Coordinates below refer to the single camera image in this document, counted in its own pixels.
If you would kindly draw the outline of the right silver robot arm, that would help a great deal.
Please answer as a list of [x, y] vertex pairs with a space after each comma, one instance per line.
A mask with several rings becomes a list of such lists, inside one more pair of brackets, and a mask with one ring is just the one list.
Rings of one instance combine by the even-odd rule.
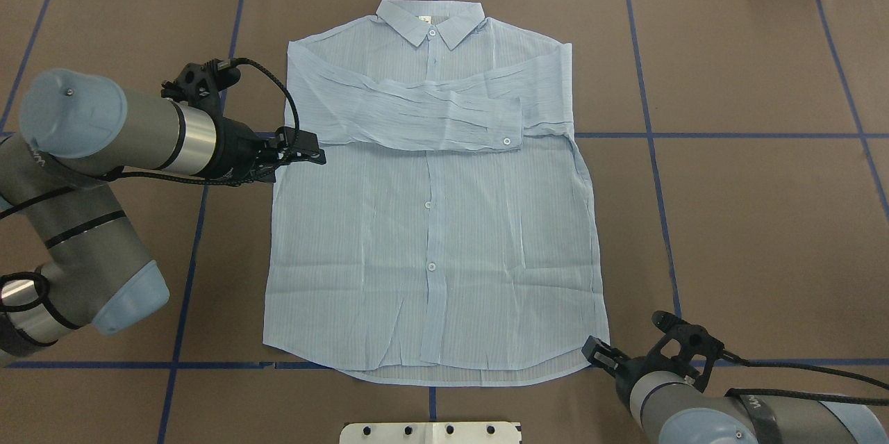
[[644, 356], [590, 337], [588, 363], [614, 379], [620, 402], [651, 443], [886, 443], [875, 397], [775, 389], [705, 393], [730, 355], [707, 334], [664, 336]]

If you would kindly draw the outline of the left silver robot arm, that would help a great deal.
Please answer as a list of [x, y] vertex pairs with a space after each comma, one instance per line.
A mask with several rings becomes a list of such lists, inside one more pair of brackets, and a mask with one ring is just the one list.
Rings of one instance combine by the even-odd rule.
[[[291, 121], [269, 138], [224, 115], [222, 93], [239, 82], [241, 66], [285, 96]], [[156, 97], [50, 69], [26, 93], [19, 125], [2, 140], [2, 217], [24, 216], [49, 260], [2, 276], [3, 367], [86, 326], [117, 334], [168, 303], [164, 276], [113, 181], [238, 187], [272, 183], [290, 163], [325, 163], [291, 92], [248, 58], [187, 64]]]

